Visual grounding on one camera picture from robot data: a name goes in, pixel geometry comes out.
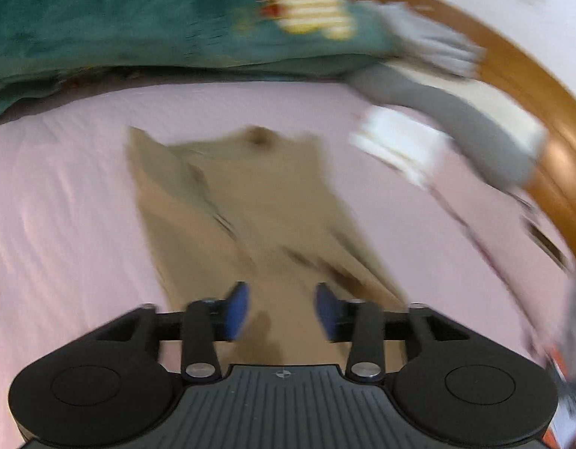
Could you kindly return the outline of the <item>tan t-shirt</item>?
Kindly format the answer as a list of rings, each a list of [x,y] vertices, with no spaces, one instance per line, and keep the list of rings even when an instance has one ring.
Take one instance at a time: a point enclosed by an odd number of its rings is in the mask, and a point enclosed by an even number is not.
[[[136,203],[170,305],[249,287],[248,319],[223,365],[342,364],[315,314],[315,288],[400,311],[407,300],[325,181],[322,144],[251,127],[163,145],[129,134]]]

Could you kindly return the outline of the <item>orange bedside items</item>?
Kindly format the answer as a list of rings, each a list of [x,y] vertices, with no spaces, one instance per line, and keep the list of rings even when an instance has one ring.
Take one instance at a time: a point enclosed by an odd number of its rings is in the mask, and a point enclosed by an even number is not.
[[[546,365],[558,392],[558,404],[543,441],[550,448],[576,448],[576,383],[567,379],[567,366],[558,350]]]

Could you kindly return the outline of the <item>white folded cloth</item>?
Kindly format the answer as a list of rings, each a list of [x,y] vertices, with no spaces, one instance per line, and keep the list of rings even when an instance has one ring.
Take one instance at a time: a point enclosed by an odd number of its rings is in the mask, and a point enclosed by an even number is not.
[[[409,183],[430,189],[450,149],[452,138],[420,120],[413,110],[372,106],[366,110],[350,143],[395,169]]]

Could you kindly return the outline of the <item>grey pillow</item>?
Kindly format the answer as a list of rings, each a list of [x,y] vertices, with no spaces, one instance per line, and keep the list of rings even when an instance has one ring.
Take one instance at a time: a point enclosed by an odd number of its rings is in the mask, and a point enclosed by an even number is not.
[[[345,80],[371,103],[409,107],[436,120],[492,187],[525,187],[533,178],[534,158],[467,101],[383,64],[349,73]]]

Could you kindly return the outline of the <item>grey folded garment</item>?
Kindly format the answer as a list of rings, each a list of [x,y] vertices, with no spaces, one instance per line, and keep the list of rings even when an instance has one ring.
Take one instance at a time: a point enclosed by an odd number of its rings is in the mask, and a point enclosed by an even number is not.
[[[380,17],[410,58],[453,76],[476,77],[485,49],[465,34],[418,13],[405,2],[362,1],[360,5]]]

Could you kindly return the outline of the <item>green plush blanket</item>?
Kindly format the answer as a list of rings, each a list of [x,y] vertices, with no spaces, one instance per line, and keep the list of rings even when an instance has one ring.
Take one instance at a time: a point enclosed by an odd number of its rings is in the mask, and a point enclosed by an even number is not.
[[[398,51],[348,0],[0,0],[0,117],[113,68],[324,78]]]

